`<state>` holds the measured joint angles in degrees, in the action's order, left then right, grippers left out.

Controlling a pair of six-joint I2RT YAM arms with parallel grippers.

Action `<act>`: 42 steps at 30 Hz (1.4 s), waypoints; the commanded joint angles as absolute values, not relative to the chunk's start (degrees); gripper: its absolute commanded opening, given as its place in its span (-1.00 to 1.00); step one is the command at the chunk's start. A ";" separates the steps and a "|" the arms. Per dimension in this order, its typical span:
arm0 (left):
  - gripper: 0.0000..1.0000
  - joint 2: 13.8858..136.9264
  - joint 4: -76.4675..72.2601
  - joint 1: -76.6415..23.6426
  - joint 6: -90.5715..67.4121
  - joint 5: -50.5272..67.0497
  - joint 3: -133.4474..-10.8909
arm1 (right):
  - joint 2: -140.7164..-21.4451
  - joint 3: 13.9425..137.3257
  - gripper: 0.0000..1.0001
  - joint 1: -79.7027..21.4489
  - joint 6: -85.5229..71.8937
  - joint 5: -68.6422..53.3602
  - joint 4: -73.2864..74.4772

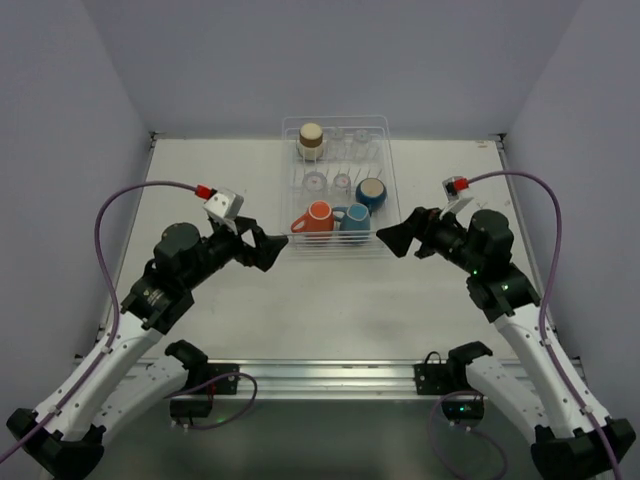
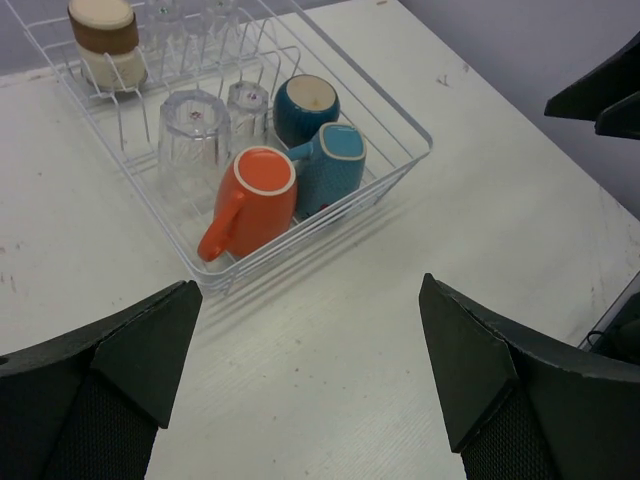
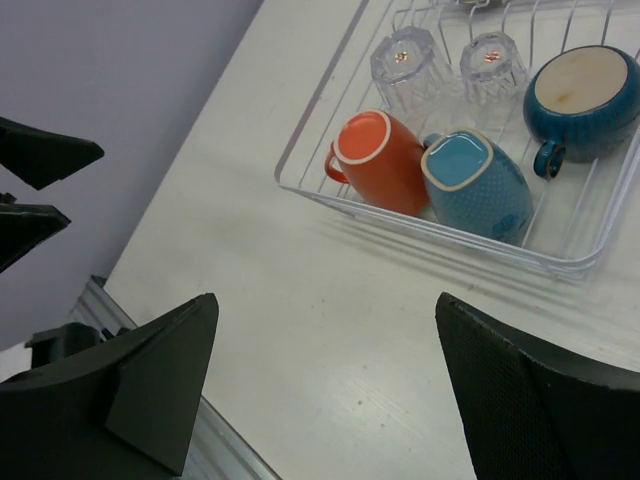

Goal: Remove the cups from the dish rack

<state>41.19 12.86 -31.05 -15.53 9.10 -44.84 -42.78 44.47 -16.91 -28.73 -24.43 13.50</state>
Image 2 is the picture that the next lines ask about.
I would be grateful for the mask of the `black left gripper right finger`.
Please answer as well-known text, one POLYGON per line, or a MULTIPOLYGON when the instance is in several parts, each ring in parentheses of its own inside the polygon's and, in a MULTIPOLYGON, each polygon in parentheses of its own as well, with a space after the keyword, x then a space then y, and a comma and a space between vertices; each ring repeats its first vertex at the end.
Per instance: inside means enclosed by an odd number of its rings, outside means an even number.
POLYGON ((426 347, 452 452, 469 479, 635 479, 639 326, 585 351, 426 274, 426 347))

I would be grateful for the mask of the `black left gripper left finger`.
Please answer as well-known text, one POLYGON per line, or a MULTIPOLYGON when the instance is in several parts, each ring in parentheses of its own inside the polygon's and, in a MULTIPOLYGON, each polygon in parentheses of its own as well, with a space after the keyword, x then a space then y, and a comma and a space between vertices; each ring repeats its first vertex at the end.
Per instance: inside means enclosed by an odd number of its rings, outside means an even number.
POLYGON ((1 357, 4 479, 142 479, 167 428, 203 296, 180 281, 1 357))

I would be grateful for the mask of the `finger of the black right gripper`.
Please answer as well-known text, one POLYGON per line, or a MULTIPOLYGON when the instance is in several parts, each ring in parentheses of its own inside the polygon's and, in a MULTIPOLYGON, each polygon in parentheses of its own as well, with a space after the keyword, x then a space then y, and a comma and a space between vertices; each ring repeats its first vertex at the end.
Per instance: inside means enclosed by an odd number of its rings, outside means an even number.
POLYGON ((639 36, 546 103, 547 117, 596 120, 606 108, 639 90, 639 36))
POLYGON ((638 138, 640 92, 637 91, 603 110, 595 122, 595 133, 616 138, 638 138))

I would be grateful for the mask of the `orange ceramic mug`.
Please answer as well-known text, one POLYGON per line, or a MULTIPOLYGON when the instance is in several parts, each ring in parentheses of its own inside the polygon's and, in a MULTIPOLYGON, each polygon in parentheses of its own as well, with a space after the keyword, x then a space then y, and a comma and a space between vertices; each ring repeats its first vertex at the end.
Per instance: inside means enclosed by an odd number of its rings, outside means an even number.
POLYGON ((295 168, 284 153, 267 146, 241 151, 224 173, 198 256, 243 258, 263 247, 289 228, 296 197, 295 168))

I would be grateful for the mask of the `light blue textured mug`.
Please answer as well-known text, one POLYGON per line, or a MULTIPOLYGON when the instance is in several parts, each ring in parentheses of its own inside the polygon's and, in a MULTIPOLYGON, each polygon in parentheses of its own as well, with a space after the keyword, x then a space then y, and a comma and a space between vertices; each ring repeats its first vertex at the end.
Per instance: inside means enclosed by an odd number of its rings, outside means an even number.
POLYGON ((287 150, 285 155, 296 168, 295 215, 306 219, 359 188, 367 146, 355 126, 328 122, 310 141, 287 150))

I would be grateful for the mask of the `large clear glass tumbler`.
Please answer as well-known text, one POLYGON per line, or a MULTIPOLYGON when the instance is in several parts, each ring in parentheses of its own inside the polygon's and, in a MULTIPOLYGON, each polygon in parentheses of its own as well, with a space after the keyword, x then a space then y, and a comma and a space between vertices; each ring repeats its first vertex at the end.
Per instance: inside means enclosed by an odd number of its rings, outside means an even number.
POLYGON ((208 208, 230 156, 224 101, 201 89, 172 92, 160 107, 158 169, 169 198, 208 208))

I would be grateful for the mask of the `dark blue ribbed mug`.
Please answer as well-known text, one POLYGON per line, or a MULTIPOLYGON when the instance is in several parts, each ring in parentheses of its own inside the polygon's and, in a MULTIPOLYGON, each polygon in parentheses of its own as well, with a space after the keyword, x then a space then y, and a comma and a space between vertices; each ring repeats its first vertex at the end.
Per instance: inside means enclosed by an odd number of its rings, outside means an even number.
POLYGON ((289 78, 274 97, 274 129, 288 148, 308 142, 323 124, 336 122, 339 115, 340 100, 335 88, 315 75, 289 78))

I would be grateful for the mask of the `small clear glass cup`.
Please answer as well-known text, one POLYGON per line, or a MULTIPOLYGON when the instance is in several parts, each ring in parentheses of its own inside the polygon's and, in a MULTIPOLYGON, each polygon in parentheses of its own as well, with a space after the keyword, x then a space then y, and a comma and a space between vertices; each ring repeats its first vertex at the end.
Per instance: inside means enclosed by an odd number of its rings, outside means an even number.
POLYGON ((269 93, 256 82, 241 80, 229 87, 232 153, 265 145, 268 136, 269 93))

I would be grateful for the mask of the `beige and brown ceramic cup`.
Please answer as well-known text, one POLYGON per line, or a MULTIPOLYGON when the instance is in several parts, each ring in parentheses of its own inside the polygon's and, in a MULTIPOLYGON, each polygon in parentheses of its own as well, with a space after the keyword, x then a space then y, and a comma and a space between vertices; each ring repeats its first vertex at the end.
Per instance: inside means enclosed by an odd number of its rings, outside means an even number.
POLYGON ((133 7, 120 0, 73 0, 67 13, 83 76, 102 90, 124 91, 146 80, 133 7))

